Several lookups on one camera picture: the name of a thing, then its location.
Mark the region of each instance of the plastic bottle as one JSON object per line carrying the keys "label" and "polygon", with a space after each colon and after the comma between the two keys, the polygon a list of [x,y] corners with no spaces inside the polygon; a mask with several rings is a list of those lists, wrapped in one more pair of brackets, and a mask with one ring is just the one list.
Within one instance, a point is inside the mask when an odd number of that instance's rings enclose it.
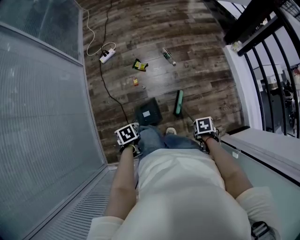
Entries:
{"label": "plastic bottle", "polygon": [[176,62],[172,58],[172,55],[170,54],[170,52],[166,48],[163,48],[161,53],[164,55],[165,59],[167,59],[169,61],[169,63],[173,64],[173,66],[176,65]]}

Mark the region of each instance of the white cable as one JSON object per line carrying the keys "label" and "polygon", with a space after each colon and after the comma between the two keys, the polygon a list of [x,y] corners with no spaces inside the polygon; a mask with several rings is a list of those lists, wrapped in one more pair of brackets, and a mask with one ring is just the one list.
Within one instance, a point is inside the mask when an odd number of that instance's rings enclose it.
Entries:
{"label": "white cable", "polygon": [[86,10],[86,9],[84,9],[84,8],[82,8],[82,7],[81,7],[81,9],[84,10],[84,11],[86,11],[86,12],[88,12],[88,21],[86,22],[86,27],[87,27],[87,28],[93,33],[93,35],[94,35],[92,41],[90,42],[90,44],[89,44],[89,46],[88,46],[88,48],[87,48],[87,50],[86,50],[86,54],[87,54],[88,56],[94,56],[94,55],[97,54],[99,51],[101,51],[102,48],[103,48],[104,46],[109,45],[109,44],[111,44],[111,43],[114,44],[113,50],[115,50],[117,45],[116,45],[114,42],[109,42],[109,43],[104,44],[102,47],[100,47],[100,49],[99,49],[97,52],[95,52],[95,53],[93,53],[93,54],[89,54],[88,50],[89,50],[89,48],[90,48],[90,45],[92,44],[92,42],[93,42],[94,39],[95,39],[95,32],[94,32],[92,29],[90,29],[90,27],[89,27],[89,19],[90,19],[90,13],[89,13],[89,11]]}

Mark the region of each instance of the shoe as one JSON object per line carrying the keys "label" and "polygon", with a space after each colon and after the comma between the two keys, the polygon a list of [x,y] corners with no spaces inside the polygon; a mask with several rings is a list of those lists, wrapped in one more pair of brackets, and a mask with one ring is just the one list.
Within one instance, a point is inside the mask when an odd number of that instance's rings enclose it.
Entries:
{"label": "shoe", "polygon": [[166,135],[167,135],[167,134],[177,135],[177,132],[176,132],[175,128],[173,128],[173,127],[168,127],[167,130],[166,130],[166,132],[165,132],[165,134],[166,134]]}

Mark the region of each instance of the wooden floor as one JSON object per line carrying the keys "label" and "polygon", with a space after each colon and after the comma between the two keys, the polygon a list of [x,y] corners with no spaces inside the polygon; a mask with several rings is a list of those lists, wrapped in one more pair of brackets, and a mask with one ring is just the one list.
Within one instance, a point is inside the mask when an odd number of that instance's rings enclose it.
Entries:
{"label": "wooden floor", "polygon": [[[79,3],[90,11],[89,26],[96,33],[89,49],[92,53],[101,46],[110,2]],[[83,37],[86,50],[92,33],[85,26]],[[155,97],[163,116],[158,126],[161,131],[172,126],[178,135],[192,137],[192,121],[187,116],[173,116],[176,92],[181,89],[184,107],[190,115],[211,116],[215,126],[225,133],[241,127],[243,116],[221,39],[221,28],[200,0],[112,0],[105,42],[115,42],[117,47],[116,54],[102,65],[104,80],[111,95],[123,104],[130,122],[134,119],[134,108]],[[176,66],[163,57],[162,47],[171,52]],[[136,58],[149,64],[147,72],[132,69]],[[85,54],[97,129],[107,160],[112,163],[120,155],[114,131],[126,125],[126,121],[120,106],[104,89],[98,59],[99,54]],[[138,86],[133,85],[134,77]]]}

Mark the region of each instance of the black cable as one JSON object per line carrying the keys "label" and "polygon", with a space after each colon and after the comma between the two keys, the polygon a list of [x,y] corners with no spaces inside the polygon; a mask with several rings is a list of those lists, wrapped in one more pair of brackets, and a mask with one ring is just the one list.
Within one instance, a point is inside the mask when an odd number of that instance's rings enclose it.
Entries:
{"label": "black cable", "polygon": [[[111,10],[112,6],[113,6],[113,0],[111,0],[110,7],[109,7],[108,10],[106,11],[106,21],[105,21],[105,24],[104,24],[104,39],[103,39],[103,42],[102,42],[102,45],[101,45],[101,50],[102,50],[102,47],[103,47],[104,42],[105,42],[105,39],[106,39],[106,25],[107,25],[107,22],[108,22],[108,12]],[[125,116],[125,119],[126,119],[126,122],[127,122],[127,124],[129,124],[128,119],[127,119],[127,115],[126,115],[126,113],[125,113],[125,111],[124,111],[124,108],[123,108],[122,103],[120,103],[117,99],[115,99],[114,97],[112,97],[111,94],[109,93],[109,91],[108,91],[108,89],[107,89],[107,87],[106,87],[106,83],[105,83],[105,81],[104,81],[104,78],[103,78],[103,76],[102,76],[101,61],[99,61],[99,64],[100,64],[100,65],[99,65],[99,68],[100,68],[100,75],[101,75],[101,78],[102,78],[102,81],[103,81],[105,90],[107,91],[108,95],[109,95],[113,100],[115,100],[115,101],[121,106],[122,111],[123,111],[124,116]]]}

